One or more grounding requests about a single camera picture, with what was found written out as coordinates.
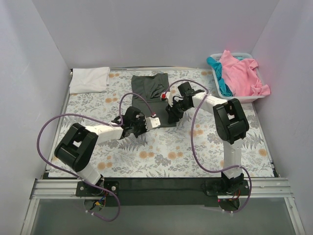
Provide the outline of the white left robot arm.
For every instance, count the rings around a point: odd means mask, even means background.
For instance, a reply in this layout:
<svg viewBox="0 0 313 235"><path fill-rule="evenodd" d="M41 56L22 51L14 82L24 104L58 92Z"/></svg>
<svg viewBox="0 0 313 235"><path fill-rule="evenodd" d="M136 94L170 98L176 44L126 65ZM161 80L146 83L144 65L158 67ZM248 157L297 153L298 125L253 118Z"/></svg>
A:
<svg viewBox="0 0 313 235"><path fill-rule="evenodd" d="M97 144L121 140L133 134L138 137L148 131L144 114L133 106L122 117L116 117L108 125L71 125L57 145L55 157L74 171L79 178L86 180L87 190L94 196L104 190L103 176L90 163Z"/></svg>

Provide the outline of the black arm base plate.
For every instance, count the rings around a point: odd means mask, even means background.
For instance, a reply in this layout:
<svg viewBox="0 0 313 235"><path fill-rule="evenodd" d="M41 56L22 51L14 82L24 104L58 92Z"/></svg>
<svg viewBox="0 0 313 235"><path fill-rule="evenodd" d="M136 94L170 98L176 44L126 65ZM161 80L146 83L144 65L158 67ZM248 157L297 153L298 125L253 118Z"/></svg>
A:
<svg viewBox="0 0 313 235"><path fill-rule="evenodd" d="M230 198L235 208L239 199L248 195L247 180L229 186L222 178L105 178L100 187L112 191L106 198L107 207L202 205L218 207L218 198Z"/></svg>

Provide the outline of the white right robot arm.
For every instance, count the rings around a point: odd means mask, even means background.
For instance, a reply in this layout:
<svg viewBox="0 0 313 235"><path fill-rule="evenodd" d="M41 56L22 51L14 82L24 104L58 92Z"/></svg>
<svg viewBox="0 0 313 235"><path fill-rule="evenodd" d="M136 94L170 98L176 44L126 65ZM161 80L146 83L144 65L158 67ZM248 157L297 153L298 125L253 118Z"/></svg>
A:
<svg viewBox="0 0 313 235"><path fill-rule="evenodd" d="M242 166L242 146L249 123L241 103L237 99L221 99L212 96L208 91L194 90L188 81L178 87L180 95L173 96L166 90L160 96L168 103L166 111L169 123L182 119L185 111L200 109L214 116L215 127L219 138L223 141L224 165L220 170L200 168L208 173L219 173L221 176L211 183L205 183L205 190L209 195L240 194L240 188L247 185L244 174L247 172Z"/></svg>

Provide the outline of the dark grey t shirt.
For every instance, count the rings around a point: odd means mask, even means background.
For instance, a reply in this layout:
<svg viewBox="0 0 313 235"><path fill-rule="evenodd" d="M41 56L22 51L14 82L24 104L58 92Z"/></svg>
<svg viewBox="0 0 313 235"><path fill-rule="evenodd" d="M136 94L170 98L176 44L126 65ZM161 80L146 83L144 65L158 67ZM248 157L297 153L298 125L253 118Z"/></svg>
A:
<svg viewBox="0 0 313 235"><path fill-rule="evenodd" d="M168 74L158 73L154 76L133 76L132 92L140 95L132 97L132 106L138 108L145 116L156 113L161 127L175 127L176 123L168 122L167 102L160 99L161 94L169 87Z"/></svg>

